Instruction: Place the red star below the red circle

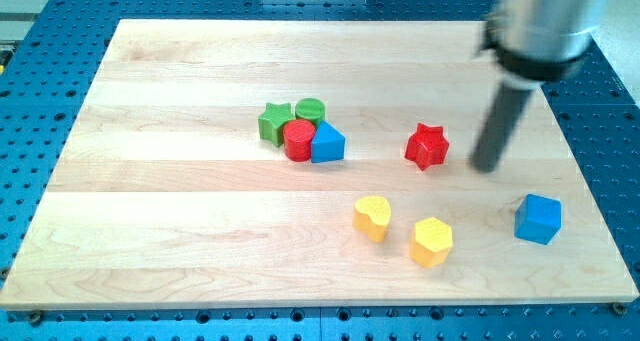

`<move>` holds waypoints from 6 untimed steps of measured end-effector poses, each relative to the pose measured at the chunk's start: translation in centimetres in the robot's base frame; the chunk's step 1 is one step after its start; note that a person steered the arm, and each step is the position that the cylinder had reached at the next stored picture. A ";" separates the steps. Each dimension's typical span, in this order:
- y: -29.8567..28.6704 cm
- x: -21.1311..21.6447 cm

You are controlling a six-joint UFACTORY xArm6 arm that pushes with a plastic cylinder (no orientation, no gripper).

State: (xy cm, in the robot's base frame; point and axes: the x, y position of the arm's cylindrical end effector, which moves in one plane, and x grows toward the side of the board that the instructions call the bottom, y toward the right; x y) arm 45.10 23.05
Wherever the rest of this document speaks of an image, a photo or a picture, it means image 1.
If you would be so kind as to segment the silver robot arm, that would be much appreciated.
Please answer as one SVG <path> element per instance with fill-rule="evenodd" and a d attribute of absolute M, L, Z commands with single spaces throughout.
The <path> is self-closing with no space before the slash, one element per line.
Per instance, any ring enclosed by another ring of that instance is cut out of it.
<path fill-rule="evenodd" d="M 502 83 L 530 91 L 581 68 L 608 0 L 497 0 L 486 16 L 482 50 L 491 50 Z"/>

